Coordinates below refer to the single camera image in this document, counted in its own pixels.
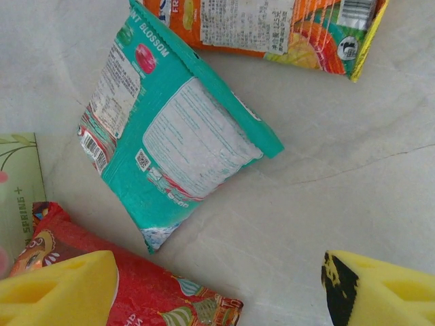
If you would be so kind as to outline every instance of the orange snack package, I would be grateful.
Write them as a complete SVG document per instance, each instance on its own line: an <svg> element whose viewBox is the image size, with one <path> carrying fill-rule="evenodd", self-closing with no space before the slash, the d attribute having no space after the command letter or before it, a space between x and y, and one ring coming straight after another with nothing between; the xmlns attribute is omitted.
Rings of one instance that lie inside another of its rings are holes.
<svg viewBox="0 0 435 326"><path fill-rule="evenodd" d="M356 82L389 0L137 0L197 49Z"/></svg>

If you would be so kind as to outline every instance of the green leaf illustration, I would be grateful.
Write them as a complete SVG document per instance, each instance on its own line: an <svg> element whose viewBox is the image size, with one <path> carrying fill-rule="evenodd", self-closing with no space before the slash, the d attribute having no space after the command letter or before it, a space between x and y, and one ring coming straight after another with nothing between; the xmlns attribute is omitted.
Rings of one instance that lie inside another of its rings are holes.
<svg viewBox="0 0 435 326"><path fill-rule="evenodd" d="M26 146L31 146L32 145L30 143L30 141L27 140L26 137L23 137L20 134L13 134L12 138L15 139L16 141L18 141L19 143L22 143L23 145L26 145Z"/></svg>

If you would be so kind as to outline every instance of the yellow sponge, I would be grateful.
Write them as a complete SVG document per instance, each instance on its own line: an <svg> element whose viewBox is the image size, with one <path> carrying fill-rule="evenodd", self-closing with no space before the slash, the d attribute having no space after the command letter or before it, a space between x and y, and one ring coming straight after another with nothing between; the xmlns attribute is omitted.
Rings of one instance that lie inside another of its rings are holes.
<svg viewBox="0 0 435 326"><path fill-rule="evenodd" d="M435 325L435 276L327 251L321 281L335 326Z"/></svg>
<svg viewBox="0 0 435 326"><path fill-rule="evenodd" d="M118 286L111 251L0 281L0 326L105 325Z"/></svg>

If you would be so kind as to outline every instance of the plastic packaging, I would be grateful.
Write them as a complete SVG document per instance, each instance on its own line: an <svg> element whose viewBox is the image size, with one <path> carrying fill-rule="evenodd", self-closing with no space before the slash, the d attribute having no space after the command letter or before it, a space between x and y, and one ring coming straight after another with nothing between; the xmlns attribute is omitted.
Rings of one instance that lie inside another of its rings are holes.
<svg viewBox="0 0 435 326"><path fill-rule="evenodd" d="M235 326L243 303L176 276L71 223L56 203L35 205L45 214L33 240L18 258L11 276L43 268L85 253L110 250L119 272L119 287L108 326Z"/></svg>
<svg viewBox="0 0 435 326"><path fill-rule="evenodd" d="M227 178L283 149L208 65L135 1L78 134L151 253Z"/></svg>
<svg viewBox="0 0 435 326"><path fill-rule="evenodd" d="M32 203L45 199L35 135L0 134L0 279L32 238Z"/></svg>
<svg viewBox="0 0 435 326"><path fill-rule="evenodd" d="M354 81L367 55L363 48L368 50L387 2L141 1L194 48L257 56Z"/></svg>

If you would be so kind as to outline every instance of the qr code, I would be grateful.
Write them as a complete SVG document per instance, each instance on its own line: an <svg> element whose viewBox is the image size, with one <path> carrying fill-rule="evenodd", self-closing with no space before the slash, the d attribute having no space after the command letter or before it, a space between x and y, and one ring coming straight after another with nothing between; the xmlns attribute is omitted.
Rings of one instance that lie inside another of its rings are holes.
<svg viewBox="0 0 435 326"><path fill-rule="evenodd" d="M147 154L145 154L142 148L136 154L136 162L138 163L142 172L145 172L148 166L151 165L150 159L147 157Z"/></svg>

